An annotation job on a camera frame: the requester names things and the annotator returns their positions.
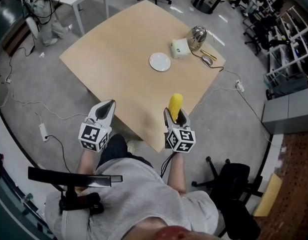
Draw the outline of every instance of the wooden pegboard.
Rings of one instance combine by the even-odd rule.
[[[287,134],[275,173],[283,180],[267,217],[256,217],[260,240],[308,240],[308,133]]]

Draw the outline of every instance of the kettle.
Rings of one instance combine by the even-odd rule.
[[[197,51],[204,43],[207,31],[203,26],[193,27],[186,35],[187,43],[191,51]]]

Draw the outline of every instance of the metal rack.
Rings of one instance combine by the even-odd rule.
[[[265,74],[264,80],[268,88],[275,87],[286,81],[286,78],[294,74],[303,72],[302,62],[308,57],[308,44],[304,35],[308,35],[308,25],[299,15],[294,7],[284,12],[277,18],[278,25],[281,26],[282,32],[275,26],[276,34],[269,33],[269,41],[289,39],[289,45],[279,45],[271,47],[266,53],[269,57],[269,72]],[[299,54],[297,47],[303,46],[305,53]]]

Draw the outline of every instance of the shoe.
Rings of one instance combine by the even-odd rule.
[[[64,32],[64,34],[62,36],[58,37],[59,39],[63,39],[66,36],[66,34],[69,32],[69,27],[68,26],[64,27],[64,29],[65,29],[65,32]]]
[[[135,142],[133,140],[127,142],[127,152],[130,152],[132,155],[135,153]]]
[[[50,41],[44,42],[43,44],[44,44],[45,46],[51,46],[51,45],[53,45],[53,44],[56,43],[56,42],[57,42],[57,38],[52,38]]]

